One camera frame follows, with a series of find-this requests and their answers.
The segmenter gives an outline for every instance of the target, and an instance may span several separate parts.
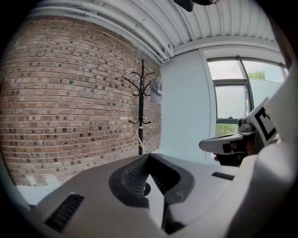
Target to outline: corrugated metal ceiling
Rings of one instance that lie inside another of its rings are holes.
[[[195,4],[191,13],[173,0],[47,0],[34,12],[76,15],[80,10],[81,15],[105,18],[137,38],[159,61],[173,56],[176,46],[217,36],[257,38],[265,44],[275,42],[269,20],[253,0],[220,0],[210,6]]]

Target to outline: brick wall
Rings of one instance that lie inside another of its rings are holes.
[[[82,20],[38,17],[24,23],[2,62],[1,153],[17,185],[63,183],[77,173],[137,155],[130,138],[138,98],[131,71],[160,65],[122,36]],[[144,152],[160,146],[161,107],[144,102]]]

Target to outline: black coat stand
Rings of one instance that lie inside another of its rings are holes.
[[[142,60],[142,73],[141,73],[141,75],[139,73],[136,73],[136,72],[132,72],[132,73],[139,75],[139,77],[140,77],[140,88],[137,85],[135,85],[133,82],[131,82],[129,79],[127,79],[127,78],[124,78],[124,79],[127,80],[129,83],[131,83],[133,86],[135,86],[137,88],[138,92],[139,92],[138,94],[132,94],[133,96],[139,97],[139,119],[138,119],[137,122],[133,122],[131,120],[129,120],[129,122],[133,123],[133,124],[137,124],[137,123],[140,122],[139,138],[143,142],[143,123],[144,124],[151,123],[151,121],[144,122],[144,118],[143,118],[143,115],[144,115],[144,95],[147,96],[147,97],[150,96],[150,95],[145,94],[145,90],[148,87],[148,85],[150,84],[150,82],[149,82],[144,87],[145,78],[146,78],[147,75],[153,74],[154,72],[148,73],[144,76],[144,60]],[[140,145],[139,145],[139,154],[143,154],[143,148]]]

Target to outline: black slot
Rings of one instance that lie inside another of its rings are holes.
[[[52,229],[61,232],[83,200],[84,197],[79,194],[70,194],[45,223]]]
[[[212,176],[218,177],[218,178],[221,178],[221,179],[227,179],[227,180],[233,180],[234,179],[233,175],[229,175],[229,174],[225,174],[225,173],[219,173],[219,172],[214,172],[212,174]]]

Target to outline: black vent grille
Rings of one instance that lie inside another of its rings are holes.
[[[70,194],[45,223],[61,232],[83,200],[84,197],[79,194]]]
[[[177,171],[157,159],[150,159],[149,170],[154,182],[163,195],[180,181],[180,174]]]
[[[122,179],[125,186],[137,195],[143,196],[146,180],[149,176],[147,159],[141,160],[131,168],[124,171]]]

